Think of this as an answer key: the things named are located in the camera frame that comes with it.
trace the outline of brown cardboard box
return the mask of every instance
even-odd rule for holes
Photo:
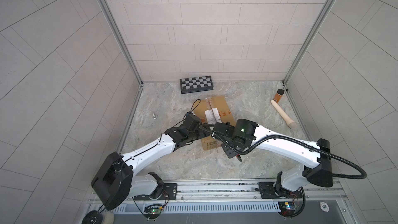
[[[231,111],[225,101],[224,96],[208,97],[202,100],[199,105],[195,108],[194,113],[201,119],[202,123],[208,123],[205,111],[211,110],[216,107],[218,114],[220,115],[223,123],[230,122],[231,125],[235,126],[236,122],[232,116]],[[215,140],[211,136],[201,139],[203,150],[210,150],[221,146],[221,142]]]

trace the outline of black round wheel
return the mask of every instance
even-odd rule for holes
[[[82,224],[101,224],[103,216],[97,210],[90,211],[82,220]]]

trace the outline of tile wall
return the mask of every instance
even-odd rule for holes
[[[345,187],[362,223],[398,223],[397,40],[398,0],[337,0],[287,83],[312,140],[368,173]]]
[[[282,80],[325,0],[107,0],[143,81]]]
[[[97,0],[0,0],[0,222],[71,224],[137,88]]]

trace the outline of beige bat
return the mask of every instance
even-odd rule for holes
[[[290,127],[291,129],[294,129],[297,127],[297,123],[294,122],[289,116],[287,116],[286,112],[276,103],[275,100],[271,100],[271,104],[275,107],[276,111],[281,115],[281,117],[284,119],[286,122],[287,126]]]

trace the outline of white paper label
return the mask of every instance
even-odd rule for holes
[[[216,122],[221,123],[220,114],[218,114],[218,110],[216,107],[211,110],[205,111],[206,119],[208,124],[215,124]]]

